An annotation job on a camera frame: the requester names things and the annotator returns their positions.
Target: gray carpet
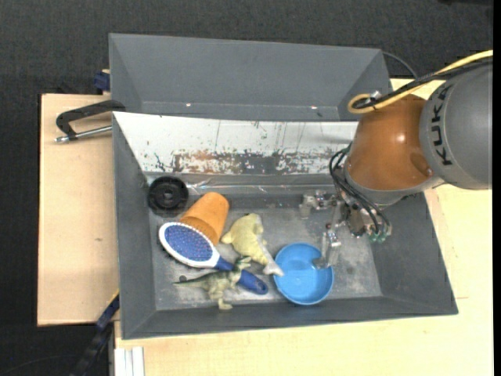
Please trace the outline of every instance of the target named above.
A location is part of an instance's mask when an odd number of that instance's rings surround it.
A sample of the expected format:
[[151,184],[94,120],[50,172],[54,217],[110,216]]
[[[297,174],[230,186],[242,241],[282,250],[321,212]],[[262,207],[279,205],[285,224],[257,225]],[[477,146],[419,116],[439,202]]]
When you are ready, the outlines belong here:
[[[10,327],[5,335],[18,336],[0,340],[0,375],[26,360],[78,355],[92,336],[88,327],[57,327],[50,333],[58,338],[44,339],[32,327],[38,93],[96,92],[92,77],[107,67],[109,32],[376,47],[422,75],[493,47],[486,9],[437,0],[0,0],[0,335]],[[394,60],[388,66],[392,76],[408,75]],[[71,358],[45,364],[65,374]],[[47,373],[33,364],[6,374]]]

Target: blue bowl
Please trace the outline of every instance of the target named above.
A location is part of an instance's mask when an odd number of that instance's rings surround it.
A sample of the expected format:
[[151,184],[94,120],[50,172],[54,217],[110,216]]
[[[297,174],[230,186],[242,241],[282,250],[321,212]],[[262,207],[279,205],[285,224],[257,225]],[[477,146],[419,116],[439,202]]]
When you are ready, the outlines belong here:
[[289,244],[282,248],[275,262],[282,268],[283,276],[273,276],[280,293],[298,305],[314,305],[321,302],[332,289],[334,270],[316,269],[313,259],[319,258],[320,250],[305,242]]

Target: blue brush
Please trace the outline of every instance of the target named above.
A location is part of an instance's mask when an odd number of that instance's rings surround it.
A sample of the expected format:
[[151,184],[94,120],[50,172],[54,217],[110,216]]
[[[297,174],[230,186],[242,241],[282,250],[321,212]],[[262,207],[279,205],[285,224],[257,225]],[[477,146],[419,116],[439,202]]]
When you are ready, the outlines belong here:
[[[205,235],[184,223],[165,223],[158,230],[158,237],[165,250],[185,265],[217,270],[233,269],[233,265],[220,256]],[[268,286],[246,270],[242,270],[238,284],[256,294],[263,295],[268,292]]]

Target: yellow plush toy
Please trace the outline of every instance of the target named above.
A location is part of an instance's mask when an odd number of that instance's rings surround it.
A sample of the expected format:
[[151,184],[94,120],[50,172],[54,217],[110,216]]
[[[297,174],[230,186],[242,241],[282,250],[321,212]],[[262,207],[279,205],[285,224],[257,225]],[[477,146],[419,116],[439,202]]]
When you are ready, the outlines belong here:
[[232,244],[235,251],[243,256],[250,256],[252,260],[261,263],[265,268],[264,274],[283,276],[283,271],[275,263],[273,257],[265,248],[266,241],[262,238],[263,223],[261,216],[250,213],[236,220],[229,232],[222,236],[221,242]]

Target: brush handle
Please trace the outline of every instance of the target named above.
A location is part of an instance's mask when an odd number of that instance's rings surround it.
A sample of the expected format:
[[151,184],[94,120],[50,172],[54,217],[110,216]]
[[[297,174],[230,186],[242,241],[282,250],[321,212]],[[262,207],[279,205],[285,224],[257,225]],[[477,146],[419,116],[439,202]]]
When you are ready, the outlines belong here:
[[[233,265],[219,257],[219,260],[214,268],[217,270],[228,271],[233,270]],[[268,286],[254,274],[249,273],[246,270],[242,270],[242,275],[240,276],[240,280],[238,280],[238,284],[259,295],[264,295],[268,292]]]

